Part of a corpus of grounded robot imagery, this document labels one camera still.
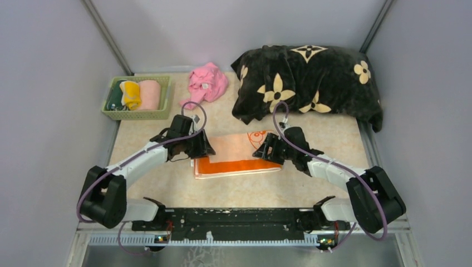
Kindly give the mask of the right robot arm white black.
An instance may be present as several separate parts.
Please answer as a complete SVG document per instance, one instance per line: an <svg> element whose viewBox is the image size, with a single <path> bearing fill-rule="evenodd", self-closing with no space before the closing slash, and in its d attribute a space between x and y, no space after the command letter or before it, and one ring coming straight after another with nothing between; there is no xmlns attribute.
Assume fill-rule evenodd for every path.
<svg viewBox="0 0 472 267"><path fill-rule="evenodd" d="M403 199L383 168L355 168L312 149L300 127L269 133L253 156L280 165L290 161L298 171L347 192L347 198L328 196L314 205L313 221L320 229L345 221L374 234L406 213Z"/></svg>

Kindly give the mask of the grey yellow duck towel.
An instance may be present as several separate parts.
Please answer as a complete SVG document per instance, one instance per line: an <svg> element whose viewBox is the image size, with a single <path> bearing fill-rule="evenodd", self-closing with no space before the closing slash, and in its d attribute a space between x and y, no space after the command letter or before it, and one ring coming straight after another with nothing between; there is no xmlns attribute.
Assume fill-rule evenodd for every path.
<svg viewBox="0 0 472 267"><path fill-rule="evenodd" d="M141 105L139 84L133 81L122 81L119 87L122 92L121 104L128 110L137 110Z"/></svg>

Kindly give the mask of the orange peach towel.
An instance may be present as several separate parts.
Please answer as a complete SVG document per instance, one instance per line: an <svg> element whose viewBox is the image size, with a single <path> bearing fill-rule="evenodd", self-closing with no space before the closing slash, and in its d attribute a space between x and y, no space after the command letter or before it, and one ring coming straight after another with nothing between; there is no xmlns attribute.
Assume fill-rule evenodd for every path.
<svg viewBox="0 0 472 267"><path fill-rule="evenodd" d="M212 179L281 171L282 165L253 156L272 130L209 137L215 155L195 159L196 179Z"/></svg>

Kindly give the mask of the black floral pillow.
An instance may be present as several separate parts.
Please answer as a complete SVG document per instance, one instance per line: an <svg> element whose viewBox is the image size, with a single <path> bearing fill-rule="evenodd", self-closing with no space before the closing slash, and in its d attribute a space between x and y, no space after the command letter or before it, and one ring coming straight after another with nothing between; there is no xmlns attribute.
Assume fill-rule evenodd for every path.
<svg viewBox="0 0 472 267"><path fill-rule="evenodd" d="M249 124L281 109L346 114L382 129L373 66L364 53L337 46L263 46L231 65L239 79L232 115Z"/></svg>

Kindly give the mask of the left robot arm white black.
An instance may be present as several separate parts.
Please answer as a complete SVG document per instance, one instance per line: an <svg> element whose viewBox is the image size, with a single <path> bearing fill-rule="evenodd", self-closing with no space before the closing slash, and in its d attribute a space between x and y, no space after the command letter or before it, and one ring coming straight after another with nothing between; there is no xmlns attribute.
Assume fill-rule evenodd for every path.
<svg viewBox="0 0 472 267"><path fill-rule="evenodd" d="M152 169L170 163L180 154L190 159L215 155L204 127L197 128L197 115L174 116L171 125L131 156L116 164L90 168L77 203L76 215L83 223L98 223L108 229L124 222L145 222L153 230L167 222L163 204L148 197L131 199L128 189Z"/></svg>

